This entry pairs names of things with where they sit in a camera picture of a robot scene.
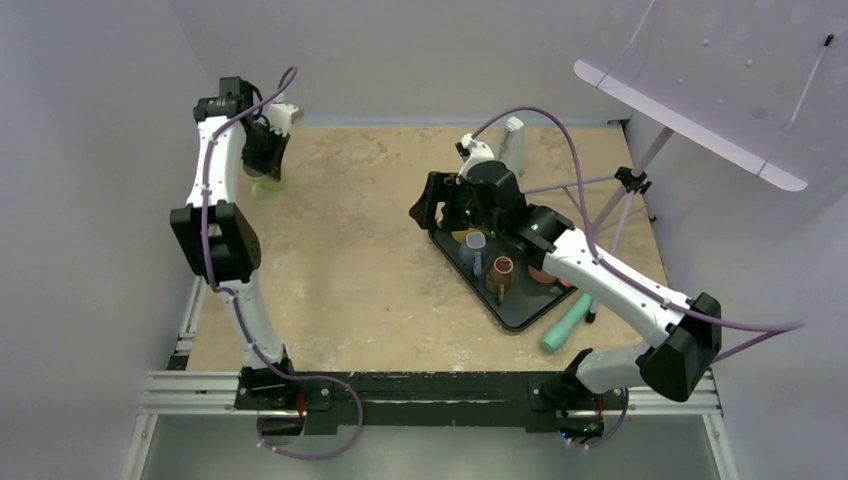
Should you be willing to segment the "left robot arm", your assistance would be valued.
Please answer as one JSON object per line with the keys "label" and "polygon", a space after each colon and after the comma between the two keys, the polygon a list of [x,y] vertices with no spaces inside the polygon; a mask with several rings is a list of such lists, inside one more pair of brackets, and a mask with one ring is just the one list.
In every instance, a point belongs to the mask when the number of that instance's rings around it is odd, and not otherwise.
{"label": "left robot arm", "polygon": [[224,303],[235,324],[244,370],[268,371],[259,395],[272,408],[297,399],[286,347],[276,334],[259,288],[260,240],[237,204],[237,177],[280,182],[289,130],[298,107],[278,101],[286,84],[262,97],[250,82],[223,77],[215,97],[193,109],[199,155],[191,192],[169,223],[186,260]]}

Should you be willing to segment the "brown mug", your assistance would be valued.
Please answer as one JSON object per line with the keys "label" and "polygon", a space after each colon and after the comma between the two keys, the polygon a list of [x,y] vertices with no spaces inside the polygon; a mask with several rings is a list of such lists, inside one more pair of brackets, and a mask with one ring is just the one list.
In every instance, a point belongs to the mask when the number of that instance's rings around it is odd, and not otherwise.
{"label": "brown mug", "polygon": [[497,305],[501,305],[511,287],[515,264],[507,256],[498,256],[490,266],[484,278],[484,286],[492,293]]}

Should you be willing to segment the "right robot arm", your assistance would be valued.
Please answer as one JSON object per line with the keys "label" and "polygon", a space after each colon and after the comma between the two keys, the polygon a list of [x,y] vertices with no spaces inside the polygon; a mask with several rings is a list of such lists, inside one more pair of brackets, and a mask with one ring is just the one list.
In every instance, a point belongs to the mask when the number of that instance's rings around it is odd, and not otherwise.
{"label": "right robot arm", "polygon": [[641,337],[615,350],[592,350],[574,359],[561,381],[564,399],[584,407],[614,388],[647,386],[685,402],[721,349],[721,329],[702,308],[716,313],[707,294],[688,305],[673,291],[597,249],[586,231],[557,211],[526,200],[517,177],[499,161],[462,173],[431,172],[409,210],[423,230],[477,229],[533,268],[569,281],[606,306]]}

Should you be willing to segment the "light green mug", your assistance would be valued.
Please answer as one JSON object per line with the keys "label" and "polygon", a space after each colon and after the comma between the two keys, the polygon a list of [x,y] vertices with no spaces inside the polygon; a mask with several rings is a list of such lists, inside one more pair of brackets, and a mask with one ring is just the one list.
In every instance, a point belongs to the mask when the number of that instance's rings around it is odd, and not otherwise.
{"label": "light green mug", "polygon": [[288,182],[288,172],[283,169],[278,179],[270,176],[255,178],[251,184],[250,194],[253,199],[262,201],[285,190]]}

